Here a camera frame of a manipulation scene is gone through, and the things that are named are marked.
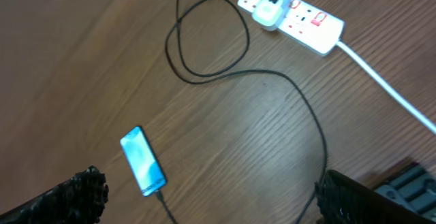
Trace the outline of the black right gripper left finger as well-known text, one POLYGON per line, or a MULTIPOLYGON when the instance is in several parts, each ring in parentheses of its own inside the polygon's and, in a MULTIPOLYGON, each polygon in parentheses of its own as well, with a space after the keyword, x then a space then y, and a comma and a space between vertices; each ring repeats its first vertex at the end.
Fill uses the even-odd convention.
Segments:
POLYGON ((90 165, 85 171, 1 214, 1 224, 94 224, 108 202, 106 176, 90 165))

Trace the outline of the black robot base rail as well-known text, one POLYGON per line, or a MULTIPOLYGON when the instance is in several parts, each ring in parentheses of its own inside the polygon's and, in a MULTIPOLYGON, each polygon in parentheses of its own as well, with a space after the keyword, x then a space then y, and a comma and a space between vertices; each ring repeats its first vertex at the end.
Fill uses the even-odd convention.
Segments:
POLYGON ((435 222, 435 177, 411 163, 374 188, 386 199, 435 222))

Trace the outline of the blue Galaxy smartphone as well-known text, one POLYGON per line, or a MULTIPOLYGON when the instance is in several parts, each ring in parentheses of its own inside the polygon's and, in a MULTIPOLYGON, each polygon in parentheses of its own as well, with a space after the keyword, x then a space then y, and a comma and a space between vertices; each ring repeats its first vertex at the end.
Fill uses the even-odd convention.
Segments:
POLYGON ((166 185, 166 175, 141 126, 124 135, 120 145, 143 196, 148 197, 166 185))

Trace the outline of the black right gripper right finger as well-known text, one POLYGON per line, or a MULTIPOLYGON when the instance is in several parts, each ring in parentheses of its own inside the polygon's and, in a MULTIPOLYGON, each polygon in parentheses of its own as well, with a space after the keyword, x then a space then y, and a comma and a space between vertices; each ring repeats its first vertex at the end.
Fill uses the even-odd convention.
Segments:
POLYGON ((315 183, 322 224, 432 224, 433 222, 368 189, 346 175, 328 170, 315 183))

